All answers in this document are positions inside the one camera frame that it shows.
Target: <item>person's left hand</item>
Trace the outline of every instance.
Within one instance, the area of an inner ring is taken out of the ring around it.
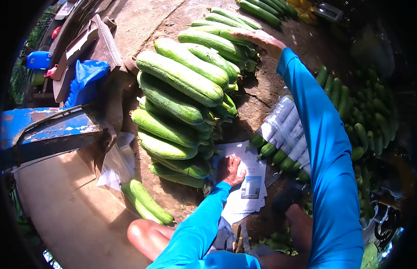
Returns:
[[[235,156],[228,156],[221,159],[217,167],[217,182],[226,182],[231,187],[243,182],[247,170],[245,168],[242,169],[237,176],[238,165],[240,162],[240,157]]]

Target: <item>knee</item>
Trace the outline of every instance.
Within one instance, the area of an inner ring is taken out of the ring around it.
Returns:
[[[133,241],[139,241],[142,237],[145,237],[153,229],[153,222],[149,219],[136,219],[128,227],[127,236],[128,239]]]

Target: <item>pink plastic item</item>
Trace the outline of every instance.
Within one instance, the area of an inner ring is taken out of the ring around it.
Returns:
[[[58,67],[58,65],[55,65],[54,68],[47,70],[47,73],[44,74],[44,77],[45,78],[47,78],[47,77],[53,78],[53,75],[55,74],[55,71],[56,71],[57,67]]]

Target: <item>red object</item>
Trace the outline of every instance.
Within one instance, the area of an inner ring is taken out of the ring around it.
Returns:
[[[53,78],[53,75],[55,74],[57,67],[58,67],[58,65],[55,65],[54,68],[47,70],[47,73],[44,74],[44,77],[45,78],[47,78],[47,77]]]
[[[61,30],[61,28],[62,28],[62,25],[56,27],[56,29],[53,30],[53,32],[52,32],[52,39],[55,39],[55,37],[59,34],[59,31]]]

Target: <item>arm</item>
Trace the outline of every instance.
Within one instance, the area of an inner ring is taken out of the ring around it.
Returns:
[[[359,268],[363,255],[351,145],[328,96],[286,45],[257,30],[232,33],[275,59],[303,124],[312,167],[313,236],[309,267]]]
[[[203,258],[217,234],[218,221],[223,210],[223,202],[229,195],[231,186],[243,181],[246,170],[237,176],[240,158],[228,157],[221,160],[218,167],[218,183],[211,193],[180,223],[168,246],[148,268],[185,266]]]

